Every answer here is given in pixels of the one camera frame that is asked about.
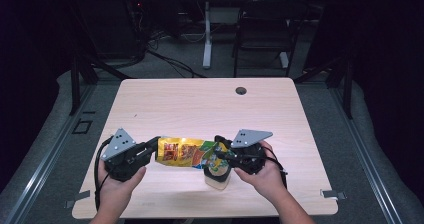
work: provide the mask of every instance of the metal bracket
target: metal bracket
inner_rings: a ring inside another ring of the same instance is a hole
[[[74,207],[75,202],[77,202],[81,199],[87,198],[87,197],[90,197],[90,190],[78,193],[77,195],[75,195],[74,200],[72,200],[72,201],[65,201],[64,208],[65,209],[72,208],[72,207]]]
[[[132,148],[136,144],[137,143],[134,141],[134,139],[132,139],[132,137],[123,128],[119,128],[110,141],[106,151],[103,153],[101,159],[103,161],[107,161],[114,156]]]
[[[324,198],[331,198],[335,200],[344,200],[347,198],[344,192],[337,192],[335,190],[321,190],[321,196],[323,196]]]
[[[273,135],[272,132],[267,132],[267,131],[241,129],[237,133],[237,136],[234,138],[233,143],[231,143],[231,147],[232,148],[248,147],[272,135]]]

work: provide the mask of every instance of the wooden table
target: wooden table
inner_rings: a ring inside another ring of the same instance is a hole
[[[247,90],[236,93],[237,87]],[[289,173],[288,190],[310,215],[331,215],[335,200],[293,81],[288,78],[139,79],[122,82],[99,144],[124,128],[137,143],[157,135],[233,139],[239,129],[271,131],[267,141]],[[152,157],[123,218],[218,218],[276,216],[274,207],[234,173],[226,189],[204,182],[203,171],[168,167]],[[94,159],[76,202],[75,218],[92,218]]]

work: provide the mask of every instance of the finger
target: finger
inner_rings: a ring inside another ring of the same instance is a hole
[[[238,167],[234,168],[234,171],[240,177],[241,180],[251,184],[251,178],[252,178],[251,175],[249,175],[247,172],[243,171],[242,169]]]
[[[128,186],[131,190],[134,190],[134,188],[140,184],[141,180],[143,179],[144,175],[146,174],[146,167],[140,167],[138,171],[134,174],[134,176],[131,177],[128,181],[125,182],[125,185]]]
[[[271,152],[273,151],[272,146],[268,144],[268,142],[266,141],[260,141],[259,143],[261,144],[262,147],[264,147],[266,156],[275,159],[274,155]]]
[[[106,168],[105,162],[103,160],[100,160],[99,161],[99,169],[98,169],[98,178],[99,178],[99,181],[103,181],[103,179],[107,175],[107,171],[106,171],[105,168]]]

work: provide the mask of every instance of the hand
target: hand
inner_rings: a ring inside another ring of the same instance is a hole
[[[272,150],[271,145],[261,141],[263,147]],[[265,148],[268,157],[274,158],[272,153]],[[256,191],[265,197],[276,208],[280,220],[284,224],[313,224],[314,221],[293,198],[285,188],[281,179],[281,173],[278,165],[267,160],[265,166],[256,174],[249,175],[239,168],[234,169],[239,177],[255,187]]]
[[[272,146],[265,141],[259,142],[261,146],[272,150]],[[275,158],[272,153],[265,149],[265,154],[270,158]],[[281,172],[278,165],[272,161],[267,160],[265,166],[256,174],[249,175],[240,168],[235,168],[234,171],[245,182],[251,184],[256,191],[265,197],[268,201],[273,203],[276,191],[287,192],[281,179]]]
[[[141,167],[134,176],[125,181],[117,181],[107,177],[100,191],[100,207],[91,223],[116,223],[131,199],[135,187],[146,173],[146,167]],[[99,183],[107,176],[105,163],[99,162]]]

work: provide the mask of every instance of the snack bag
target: snack bag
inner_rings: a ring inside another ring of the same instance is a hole
[[[226,151],[224,144],[192,138],[160,138],[156,162],[178,167],[218,167],[228,165],[226,161],[216,158],[213,151],[219,148]]]

